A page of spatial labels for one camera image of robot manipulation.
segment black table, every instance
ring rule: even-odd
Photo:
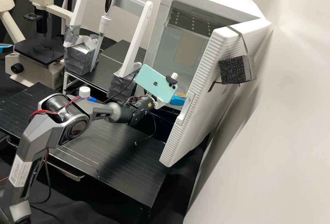
[[[52,93],[37,83],[0,103],[0,129],[20,139],[38,101]],[[80,137],[51,149],[50,155],[151,208],[168,168],[159,162],[164,143],[149,138],[134,146],[146,136],[126,124],[97,120]]]

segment sticker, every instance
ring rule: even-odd
[[[18,155],[15,155],[11,167],[9,181],[14,187],[23,187],[31,169],[32,162],[24,162]]]

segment black cloth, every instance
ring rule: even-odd
[[[10,173],[15,149],[9,145],[0,149],[0,179]],[[48,166],[52,195],[44,204],[32,204],[33,224],[118,224],[138,223],[144,216],[140,204],[105,184],[85,176],[80,182],[64,176]],[[31,188],[30,201],[47,197],[48,186],[45,168],[40,170]]]

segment robotic arm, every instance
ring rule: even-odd
[[[62,94],[53,94],[40,101],[39,109],[57,114],[37,114],[25,129],[6,187],[0,191],[0,222],[30,223],[29,191],[48,148],[57,148],[80,136],[92,120],[109,119],[111,122],[134,126],[154,107],[154,100],[150,96],[141,97],[133,103],[109,105],[84,99],[69,104],[67,97]]]

